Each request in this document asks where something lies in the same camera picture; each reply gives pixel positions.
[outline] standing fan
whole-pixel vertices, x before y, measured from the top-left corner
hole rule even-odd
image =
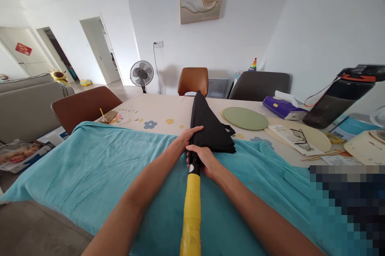
[[[143,93],[146,93],[144,87],[152,81],[153,77],[154,69],[147,61],[138,61],[131,67],[130,80],[134,85],[142,87]]]

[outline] orange chair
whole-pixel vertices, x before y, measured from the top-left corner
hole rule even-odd
[[[107,113],[122,103],[108,87],[102,86],[57,100],[51,108],[66,132],[72,134],[81,122],[100,118],[100,109]]]
[[[209,71],[205,67],[185,67],[179,78],[178,94],[201,91],[204,97],[209,92]]]

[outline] chopsticks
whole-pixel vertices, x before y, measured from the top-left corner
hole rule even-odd
[[[334,155],[337,155],[337,154],[342,154],[343,152],[345,152],[345,151],[344,150],[335,149],[332,152],[328,152],[328,153],[323,154],[323,155],[313,156],[313,157],[310,157],[310,158],[304,158],[301,161],[315,161],[315,160],[320,159],[323,156],[334,156]]]

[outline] eyeglasses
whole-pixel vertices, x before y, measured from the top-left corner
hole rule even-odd
[[[304,132],[299,129],[299,130],[295,130],[295,129],[291,129],[293,131],[293,135],[295,135],[297,138],[299,138],[301,142],[297,142],[297,143],[294,143],[294,144],[297,144],[297,145],[303,145],[301,146],[301,148],[304,148],[305,150],[307,151],[312,151],[314,150],[308,143],[308,140],[306,139],[305,137],[305,134]]]

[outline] sofa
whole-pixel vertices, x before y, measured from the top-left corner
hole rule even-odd
[[[0,142],[30,142],[60,127],[51,104],[73,94],[49,73],[0,83]]]

